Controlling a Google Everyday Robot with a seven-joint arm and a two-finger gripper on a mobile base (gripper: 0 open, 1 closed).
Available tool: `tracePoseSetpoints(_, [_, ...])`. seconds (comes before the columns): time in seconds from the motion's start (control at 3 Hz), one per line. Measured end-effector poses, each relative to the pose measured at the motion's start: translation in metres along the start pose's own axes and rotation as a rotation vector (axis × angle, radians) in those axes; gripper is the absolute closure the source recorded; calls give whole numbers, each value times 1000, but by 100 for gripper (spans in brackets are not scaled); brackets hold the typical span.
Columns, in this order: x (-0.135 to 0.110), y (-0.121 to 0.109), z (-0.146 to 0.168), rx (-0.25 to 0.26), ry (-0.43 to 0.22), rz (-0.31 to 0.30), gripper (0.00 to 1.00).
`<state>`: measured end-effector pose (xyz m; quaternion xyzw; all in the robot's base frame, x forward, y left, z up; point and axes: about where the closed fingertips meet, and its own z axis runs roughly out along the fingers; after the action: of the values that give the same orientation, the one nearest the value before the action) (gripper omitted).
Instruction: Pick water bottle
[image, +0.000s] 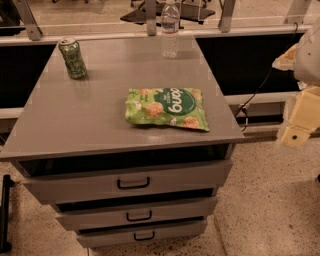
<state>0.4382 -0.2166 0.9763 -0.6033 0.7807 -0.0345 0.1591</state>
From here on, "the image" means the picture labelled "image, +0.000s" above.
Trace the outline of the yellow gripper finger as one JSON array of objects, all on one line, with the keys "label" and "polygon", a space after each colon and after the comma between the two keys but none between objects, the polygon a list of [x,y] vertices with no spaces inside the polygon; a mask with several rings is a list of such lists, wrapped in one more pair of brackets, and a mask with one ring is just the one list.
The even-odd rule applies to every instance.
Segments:
[{"label": "yellow gripper finger", "polygon": [[280,143],[299,148],[320,127],[320,88],[305,88],[287,103],[285,109]]},{"label": "yellow gripper finger", "polygon": [[272,63],[272,67],[281,71],[293,70],[296,49],[296,44],[291,46],[285,53],[274,60],[274,62]]}]

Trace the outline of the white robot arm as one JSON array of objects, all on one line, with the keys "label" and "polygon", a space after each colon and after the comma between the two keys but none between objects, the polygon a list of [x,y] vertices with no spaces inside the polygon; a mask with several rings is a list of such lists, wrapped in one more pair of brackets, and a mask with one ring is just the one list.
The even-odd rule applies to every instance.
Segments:
[{"label": "white robot arm", "polygon": [[281,145],[300,148],[320,127],[320,19],[272,63],[282,71],[292,70],[300,92],[290,96],[277,134]]}]

